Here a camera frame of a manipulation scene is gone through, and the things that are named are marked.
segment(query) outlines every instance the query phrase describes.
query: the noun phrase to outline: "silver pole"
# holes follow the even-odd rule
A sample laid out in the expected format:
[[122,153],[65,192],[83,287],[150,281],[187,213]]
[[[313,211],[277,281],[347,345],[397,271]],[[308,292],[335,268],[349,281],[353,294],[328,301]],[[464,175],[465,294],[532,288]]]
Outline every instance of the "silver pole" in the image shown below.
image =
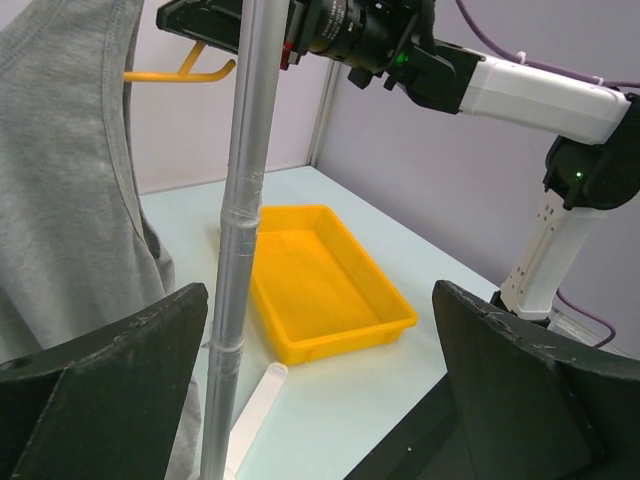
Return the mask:
[[289,0],[244,0],[209,348],[201,478],[223,480]]
[[327,75],[324,79],[322,97],[320,97],[320,108],[318,109],[316,124],[313,127],[313,136],[311,137],[311,144],[309,145],[309,152],[307,153],[307,165],[311,165],[313,168],[318,166],[318,156],[320,155],[320,149],[324,142],[324,136],[327,133],[327,123],[329,122],[333,98],[336,95],[336,86],[340,78],[340,66],[338,62],[331,60],[329,68],[327,68]]

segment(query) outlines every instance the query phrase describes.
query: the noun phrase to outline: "white table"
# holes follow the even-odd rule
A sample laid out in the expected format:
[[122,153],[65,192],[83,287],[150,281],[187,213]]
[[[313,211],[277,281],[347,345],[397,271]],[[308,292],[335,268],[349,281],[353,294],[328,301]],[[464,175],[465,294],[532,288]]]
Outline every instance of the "white table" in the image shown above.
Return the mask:
[[[143,197],[149,220],[176,262],[177,285],[206,284],[213,307],[217,231],[224,184]],[[311,167],[268,174],[265,205],[324,204],[334,209],[420,315],[399,342],[290,368],[239,478],[338,480],[442,378],[446,368],[431,291],[448,279],[488,299],[495,286]],[[252,305],[235,417],[275,354]],[[204,403],[207,350],[195,366]]]

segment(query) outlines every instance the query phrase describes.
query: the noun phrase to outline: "yellow tray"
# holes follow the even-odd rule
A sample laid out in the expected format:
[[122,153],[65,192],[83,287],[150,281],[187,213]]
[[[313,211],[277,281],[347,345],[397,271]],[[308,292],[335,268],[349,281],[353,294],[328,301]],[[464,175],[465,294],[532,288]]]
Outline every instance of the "yellow tray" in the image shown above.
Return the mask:
[[262,209],[251,294],[286,365],[391,343],[417,322],[325,206]]

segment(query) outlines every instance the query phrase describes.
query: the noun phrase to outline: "yellow hanger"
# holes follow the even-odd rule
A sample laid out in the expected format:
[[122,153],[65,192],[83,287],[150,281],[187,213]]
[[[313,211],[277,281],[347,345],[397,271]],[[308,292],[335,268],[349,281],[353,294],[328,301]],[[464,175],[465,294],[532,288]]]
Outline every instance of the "yellow hanger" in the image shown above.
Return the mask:
[[214,73],[189,73],[204,50],[204,42],[196,42],[178,73],[161,72],[125,72],[124,81],[130,82],[174,82],[174,83],[207,83],[217,82],[229,75],[236,66],[229,60],[224,67]]

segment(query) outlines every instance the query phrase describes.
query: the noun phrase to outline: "grey sweatshirt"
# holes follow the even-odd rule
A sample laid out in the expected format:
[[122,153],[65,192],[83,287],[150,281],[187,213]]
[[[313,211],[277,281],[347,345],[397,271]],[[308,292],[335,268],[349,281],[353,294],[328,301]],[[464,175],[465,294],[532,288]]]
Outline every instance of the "grey sweatshirt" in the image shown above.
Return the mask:
[[[173,289],[129,148],[143,0],[34,0],[0,32],[0,363],[131,315]],[[190,389],[169,477],[199,428]]]

